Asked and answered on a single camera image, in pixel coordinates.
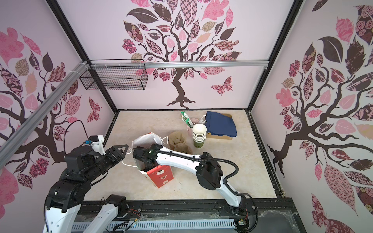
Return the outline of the red and white paper bag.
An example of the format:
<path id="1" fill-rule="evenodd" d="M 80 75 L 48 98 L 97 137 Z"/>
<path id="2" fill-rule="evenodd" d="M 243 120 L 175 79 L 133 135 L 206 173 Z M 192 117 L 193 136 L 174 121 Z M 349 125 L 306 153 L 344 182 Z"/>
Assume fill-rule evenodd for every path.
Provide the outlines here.
<path id="1" fill-rule="evenodd" d="M 132 149 L 137 147 L 143 147 L 149 149 L 152 144 L 159 144 L 162 146 L 167 145 L 169 142 L 169 138 L 166 136 L 161 138 L 160 136 L 150 132 L 148 134 L 142 135 L 136 139 L 134 139 L 131 143 L 130 151 L 126 153 L 126 155 L 132 153 Z M 173 180 L 173 172 L 170 166 L 161 166 L 156 165 L 155 168 L 151 170 L 139 170 L 136 163 L 135 165 L 128 165 L 122 160 L 122 164 L 128 167 L 137 168 L 138 171 L 148 180 L 150 180 L 154 186 L 157 188 L 161 188 L 167 182 Z"/>

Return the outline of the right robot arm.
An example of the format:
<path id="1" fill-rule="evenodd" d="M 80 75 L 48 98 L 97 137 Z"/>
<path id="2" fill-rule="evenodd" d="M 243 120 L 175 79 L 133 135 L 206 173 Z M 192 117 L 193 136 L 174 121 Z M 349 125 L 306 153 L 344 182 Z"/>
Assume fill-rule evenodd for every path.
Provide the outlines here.
<path id="1" fill-rule="evenodd" d="M 170 166 L 196 175 L 199 185 L 204 189 L 217 191 L 235 215 L 248 214 L 250 211 L 257 212 L 252 196 L 238 192 L 228 182 L 228 179 L 239 172 L 239 166 L 232 161 L 214 158 L 208 152 L 203 154 L 177 152 L 159 144 L 152 144 L 149 149 L 134 148 L 133 158 L 141 161 L 146 169 Z"/>

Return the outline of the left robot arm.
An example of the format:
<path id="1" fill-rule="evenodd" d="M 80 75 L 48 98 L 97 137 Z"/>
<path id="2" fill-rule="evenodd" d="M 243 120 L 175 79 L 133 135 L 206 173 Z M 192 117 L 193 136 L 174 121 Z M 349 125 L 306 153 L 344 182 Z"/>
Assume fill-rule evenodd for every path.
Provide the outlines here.
<path id="1" fill-rule="evenodd" d="M 101 155 L 84 145 L 67 154 L 67 168 L 45 199 L 43 232 L 71 232 L 86 193 L 99 182 L 98 177 L 107 175 L 125 158 L 128 149 L 128 145 L 112 146 Z"/>

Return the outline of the brown pulp cup carrier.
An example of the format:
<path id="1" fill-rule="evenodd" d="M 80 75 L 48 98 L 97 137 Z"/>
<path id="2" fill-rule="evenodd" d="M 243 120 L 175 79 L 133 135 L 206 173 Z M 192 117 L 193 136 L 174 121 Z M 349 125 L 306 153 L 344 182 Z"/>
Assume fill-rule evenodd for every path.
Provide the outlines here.
<path id="1" fill-rule="evenodd" d="M 169 135 L 169 147 L 171 150 L 185 154 L 192 154 L 186 139 L 181 132 L 173 132 Z"/>

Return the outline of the green wrapped straw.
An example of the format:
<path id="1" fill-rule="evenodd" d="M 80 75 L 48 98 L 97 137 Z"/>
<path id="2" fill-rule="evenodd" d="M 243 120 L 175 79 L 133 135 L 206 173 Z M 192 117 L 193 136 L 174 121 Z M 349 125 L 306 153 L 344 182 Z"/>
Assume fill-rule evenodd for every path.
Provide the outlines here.
<path id="1" fill-rule="evenodd" d="M 191 121 L 190 117 L 188 116 L 188 114 L 185 111 L 181 112 L 181 116 L 182 116 L 183 122 L 185 124 L 187 124 L 187 126 L 189 128 L 193 128 L 194 124 L 193 124 L 193 122 Z"/>

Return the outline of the stack of paper cups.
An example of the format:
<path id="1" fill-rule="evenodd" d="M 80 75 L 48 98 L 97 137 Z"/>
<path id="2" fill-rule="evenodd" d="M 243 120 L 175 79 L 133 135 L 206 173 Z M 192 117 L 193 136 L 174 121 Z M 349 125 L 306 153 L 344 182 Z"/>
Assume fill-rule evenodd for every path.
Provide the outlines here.
<path id="1" fill-rule="evenodd" d="M 207 127 L 204 124 L 195 124 L 192 128 L 193 144 L 196 148 L 203 147 L 207 138 Z"/>

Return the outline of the pink straw holder cup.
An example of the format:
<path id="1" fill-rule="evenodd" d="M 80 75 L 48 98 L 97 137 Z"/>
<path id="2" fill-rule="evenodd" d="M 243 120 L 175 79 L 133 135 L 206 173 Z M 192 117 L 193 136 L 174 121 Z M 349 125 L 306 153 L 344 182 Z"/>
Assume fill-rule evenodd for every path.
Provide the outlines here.
<path id="1" fill-rule="evenodd" d="M 197 119 L 197 118 L 192 118 L 192 119 L 191 119 L 191 122 L 192 122 L 193 124 L 199 124 L 199 123 L 204 124 L 204 123 L 205 123 L 204 120 L 203 120 L 202 122 L 200 122 L 200 120 Z M 187 127 L 187 134 L 188 134 L 188 136 L 189 136 L 190 138 L 192 138 L 192 128 Z"/>

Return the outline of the brown cardboard box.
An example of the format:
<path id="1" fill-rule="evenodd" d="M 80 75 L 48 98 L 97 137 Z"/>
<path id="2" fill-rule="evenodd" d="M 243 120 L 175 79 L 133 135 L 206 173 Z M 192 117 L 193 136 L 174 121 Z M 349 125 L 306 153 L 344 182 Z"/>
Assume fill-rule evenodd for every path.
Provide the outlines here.
<path id="1" fill-rule="evenodd" d="M 232 118 L 232 115 L 230 114 L 222 114 L 226 117 L 229 117 L 229 118 Z M 218 135 L 212 135 L 211 133 L 207 133 L 207 138 L 210 138 L 210 139 L 223 139 L 223 140 L 232 140 L 233 138 L 232 137 L 229 137 L 229 136 L 218 136 Z"/>

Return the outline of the dark blue napkin stack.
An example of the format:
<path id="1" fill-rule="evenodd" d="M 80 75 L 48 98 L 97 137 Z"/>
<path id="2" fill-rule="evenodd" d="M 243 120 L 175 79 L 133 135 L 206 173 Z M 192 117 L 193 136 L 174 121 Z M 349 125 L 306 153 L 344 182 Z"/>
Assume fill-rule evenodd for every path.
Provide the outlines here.
<path id="1" fill-rule="evenodd" d="M 207 133 L 213 136 L 236 137 L 238 135 L 233 119 L 217 112 L 207 111 L 205 126 Z"/>

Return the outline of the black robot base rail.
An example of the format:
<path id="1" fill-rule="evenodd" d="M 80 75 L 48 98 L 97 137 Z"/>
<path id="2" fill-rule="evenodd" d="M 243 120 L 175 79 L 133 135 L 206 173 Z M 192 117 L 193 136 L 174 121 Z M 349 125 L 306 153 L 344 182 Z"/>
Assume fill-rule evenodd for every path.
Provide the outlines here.
<path id="1" fill-rule="evenodd" d="M 135 220 L 142 217 L 144 220 L 153 218 L 228 218 L 235 222 L 244 220 L 254 224 L 260 217 L 280 215 L 294 222 L 299 218 L 291 198 L 250 199 L 246 200 L 245 207 L 239 210 L 229 206 L 224 199 L 201 200 L 139 200 L 127 201 L 127 213 L 114 217 L 112 222 Z"/>

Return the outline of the aluminium rail back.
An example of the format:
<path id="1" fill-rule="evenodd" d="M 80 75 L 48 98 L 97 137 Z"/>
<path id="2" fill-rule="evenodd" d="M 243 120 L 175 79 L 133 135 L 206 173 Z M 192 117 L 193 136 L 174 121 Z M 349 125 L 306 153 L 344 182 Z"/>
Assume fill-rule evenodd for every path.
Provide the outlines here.
<path id="1" fill-rule="evenodd" d="M 144 68 L 144 69 L 165 69 L 165 68 L 207 68 L 207 67 L 267 67 L 268 60 L 233 60 L 233 61 L 192 61 L 192 62 L 138 62 L 132 63 L 109 63 L 102 60 L 101 63 L 90 65 L 93 69 L 98 68 Z"/>

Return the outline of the aluminium rail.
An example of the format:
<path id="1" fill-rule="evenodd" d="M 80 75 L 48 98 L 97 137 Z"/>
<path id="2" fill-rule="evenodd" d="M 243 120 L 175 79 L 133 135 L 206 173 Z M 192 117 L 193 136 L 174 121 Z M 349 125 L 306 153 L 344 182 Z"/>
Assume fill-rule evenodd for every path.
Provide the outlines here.
<path id="1" fill-rule="evenodd" d="M 90 68 L 87 61 L 81 61 L 44 100 L 39 107 L 21 124 L 20 128 L 1 147 L 1 168 L 16 153 L 19 147 L 37 128 L 43 118 L 52 110 L 53 106 L 62 98 L 73 83 Z"/>
<path id="2" fill-rule="evenodd" d="M 192 62 L 138 62 L 132 63 L 109 63 L 102 60 L 101 63 L 90 65 L 93 69 L 98 68 L 144 68 L 144 69 L 165 69 L 165 68 L 207 68 L 207 67 L 267 67 L 268 60 L 233 60 L 233 61 L 192 61 Z"/>

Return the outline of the aluminium rail left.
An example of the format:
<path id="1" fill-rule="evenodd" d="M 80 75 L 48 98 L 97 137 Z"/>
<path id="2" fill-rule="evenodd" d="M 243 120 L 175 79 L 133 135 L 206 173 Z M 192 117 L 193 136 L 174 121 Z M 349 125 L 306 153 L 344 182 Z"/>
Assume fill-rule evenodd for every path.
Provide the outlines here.
<path id="1" fill-rule="evenodd" d="M 21 124 L 20 128 L 1 147 L 1 168 L 16 153 L 19 147 L 37 128 L 43 118 L 52 110 L 53 106 L 62 98 L 73 83 L 90 68 L 87 61 L 81 61 L 44 100 L 39 107 Z"/>

